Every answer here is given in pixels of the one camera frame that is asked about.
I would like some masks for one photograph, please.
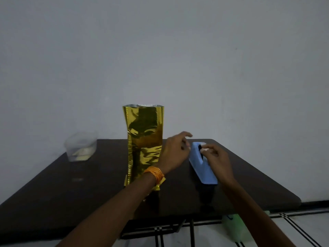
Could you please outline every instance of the table top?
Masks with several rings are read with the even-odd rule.
[[[218,144],[211,139],[191,141]],[[262,209],[286,210],[300,205],[296,195],[223,148],[235,178]],[[0,239],[65,236],[123,188],[127,163],[127,140],[122,139],[98,140],[96,153],[85,162],[69,162],[64,153],[0,205]],[[188,160],[166,179],[159,192],[140,204],[127,225],[159,225],[160,221],[234,213],[221,185],[202,184]]]

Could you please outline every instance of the floor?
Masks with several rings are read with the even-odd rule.
[[[297,247],[324,247],[329,246],[329,208],[299,211],[289,213],[270,214],[278,227],[290,238]],[[223,224],[209,224],[201,222],[194,227],[195,246],[202,247],[257,247],[254,241],[234,242],[227,235]],[[184,225],[179,233],[163,235],[163,246],[158,237],[158,245],[170,247],[191,246],[190,228]],[[53,247],[59,240],[41,241],[24,244],[8,245],[7,247]],[[155,237],[118,240],[114,247],[153,247],[156,246]]]

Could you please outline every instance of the foil pouch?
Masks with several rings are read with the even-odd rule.
[[[128,174],[125,186],[158,162],[162,149],[163,110],[160,105],[123,106],[128,131]]]

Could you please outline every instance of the plastic box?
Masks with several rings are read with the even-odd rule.
[[[69,161],[88,160],[96,151],[97,133],[78,132],[69,137],[65,141],[64,146]]]

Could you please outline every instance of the right hand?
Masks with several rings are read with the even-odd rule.
[[[214,172],[216,178],[223,185],[232,185],[236,183],[233,176],[233,170],[227,152],[218,145],[206,144],[200,150],[208,160],[208,163]]]

